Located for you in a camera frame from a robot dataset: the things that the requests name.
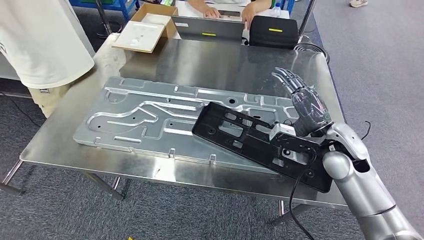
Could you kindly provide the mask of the person's left hand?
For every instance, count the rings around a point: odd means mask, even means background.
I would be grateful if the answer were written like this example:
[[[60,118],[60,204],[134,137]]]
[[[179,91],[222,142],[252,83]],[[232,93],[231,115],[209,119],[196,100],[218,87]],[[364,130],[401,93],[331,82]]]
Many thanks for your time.
[[[241,20],[245,23],[247,30],[250,29],[253,18],[255,17],[256,12],[253,8],[244,8],[241,12]]]

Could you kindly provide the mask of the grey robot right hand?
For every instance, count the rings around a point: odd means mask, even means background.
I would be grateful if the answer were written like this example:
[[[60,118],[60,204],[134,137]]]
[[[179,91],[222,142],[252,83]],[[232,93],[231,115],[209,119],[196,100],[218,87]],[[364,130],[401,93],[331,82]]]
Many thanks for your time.
[[[300,137],[323,137],[333,124],[329,110],[321,96],[292,71],[275,67],[271,75],[277,78],[290,94],[298,119],[292,124]]]

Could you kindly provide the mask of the person's right hand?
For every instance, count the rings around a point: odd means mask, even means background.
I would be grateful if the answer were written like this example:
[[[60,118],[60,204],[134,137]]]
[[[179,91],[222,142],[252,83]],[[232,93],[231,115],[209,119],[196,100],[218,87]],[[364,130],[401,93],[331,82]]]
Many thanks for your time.
[[[210,6],[206,6],[202,13],[205,18],[219,19],[221,17],[219,11],[216,8]]]

